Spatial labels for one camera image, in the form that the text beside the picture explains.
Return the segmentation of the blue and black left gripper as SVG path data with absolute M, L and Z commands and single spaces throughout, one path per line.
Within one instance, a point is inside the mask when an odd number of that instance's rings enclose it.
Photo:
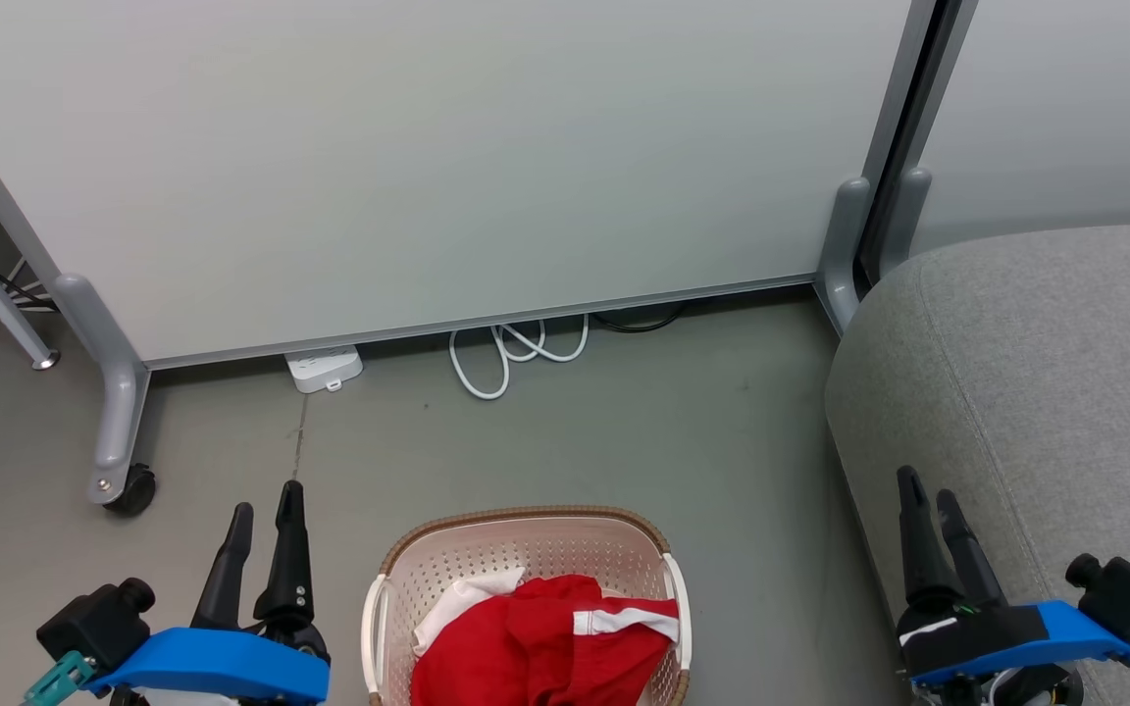
M 299 631 L 315 618 L 304 488 L 282 483 L 277 540 L 254 618 L 268 631 Z M 234 506 L 192 616 L 191 629 L 162 630 L 88 691 L 125 687 L 148 705 L 319 705 L 331 691 L 331 666 L 314 654 L 240 631 L 243 568 L 254 541 L 254 508 Z

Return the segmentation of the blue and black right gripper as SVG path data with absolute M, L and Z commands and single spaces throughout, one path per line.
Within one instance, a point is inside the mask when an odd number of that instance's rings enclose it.
M 897 470 L 899 546 L 910 611 L 950 611 L 964 598 L 972 605 L 1007 605 L 999 578 L 970 528 L 955 493 L 937 493 L 939 528 L 954 570 L 939 544 L 938 526 L 922 479 Z M 991 683 L 1022 669 L 1079 661 L 1130 666 L 1130 643 L 1062 600 L 956 612 L 899 636 L 899 656 L 915 691 L 941 705 L 985 705 Z

